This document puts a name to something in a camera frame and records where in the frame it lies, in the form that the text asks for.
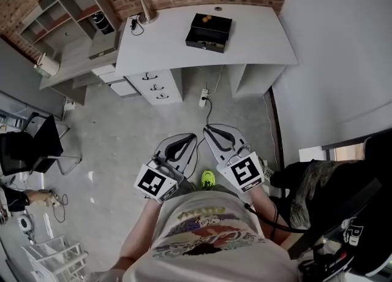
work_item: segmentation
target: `black box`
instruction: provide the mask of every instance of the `black box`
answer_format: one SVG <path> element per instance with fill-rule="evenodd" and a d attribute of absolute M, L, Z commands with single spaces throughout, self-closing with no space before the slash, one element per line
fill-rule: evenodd
<path fill-rule="evenodd" d="M 197 13 L 185 43 L 188 47 L 223 53 L 231 25 L 231 19 Z"/>

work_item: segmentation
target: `lamp base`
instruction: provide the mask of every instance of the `lamp base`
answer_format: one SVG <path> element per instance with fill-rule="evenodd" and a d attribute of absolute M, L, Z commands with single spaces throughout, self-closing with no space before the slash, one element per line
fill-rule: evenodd
<path fill-rule="evenodd" d="M 149 11 L 149 16 L 150 19 L 148 20 L 145 16 L 144 13 L 142 13 L 139 18 L 138 21 L 142 24 L 142 25 L 147 25 L 147 24 L 151 24 L 154 23 L 154 21 L 158 18 L 158 12 L 156 10 L 150 10 Z"/>

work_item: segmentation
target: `white t-shirt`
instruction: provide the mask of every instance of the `white t-shirt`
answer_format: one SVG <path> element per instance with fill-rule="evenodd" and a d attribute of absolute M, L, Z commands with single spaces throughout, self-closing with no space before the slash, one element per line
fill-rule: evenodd
<path fill-rule="evenodd" d="M 122 280 L 291 282 L 298 281 L 297 267 L 286 250 L 257 233 L 238 198 L 201 191 L 164 203 L 150 250 Z M 111 270 L 100 280 L 122 273 Z"/>

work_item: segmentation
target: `drawer handle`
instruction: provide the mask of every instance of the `drawer handle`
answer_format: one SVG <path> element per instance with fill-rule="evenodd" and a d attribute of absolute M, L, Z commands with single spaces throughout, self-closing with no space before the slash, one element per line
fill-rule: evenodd
<path fill-rule="evenodd" d="M 157 88 L 157 85 L 154 84 L 153 87 L 150 88 L 150 90 L 151 90 L 151 91 L 155 91 L 155 90 L 162 90 L 162 89 L 164 89 L 164 88 L 165 88 L 165 87 Z"/>
<path fill-rule="evenodd" d="M 158 78 L 158 76 L 149 77 L 149 76 L 148 76 L 148 73 L 146 73 L 146 77 L 143 77 L 142 80 L 151 80 L 151 79 L 155 79 L 155 78 Z"/>
<path fill-rule="evenodd" d="M 165 95 L 163 93 L 161 93 L 160 96 L 157 97 L 157 99 L 167 99 L 167 98 L 169 98 L 169 96 L 165 97 Z"/>

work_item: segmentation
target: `person's left arm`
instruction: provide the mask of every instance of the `person's left arm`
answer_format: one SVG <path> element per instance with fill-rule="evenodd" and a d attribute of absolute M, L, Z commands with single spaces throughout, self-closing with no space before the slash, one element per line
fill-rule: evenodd
<path fill-rule="evenodd" d="M 161 204 L 148 199 L 136 225 L 122 244 L 119 259 L 111 269 L 127 270 L 151 246 Z"/>

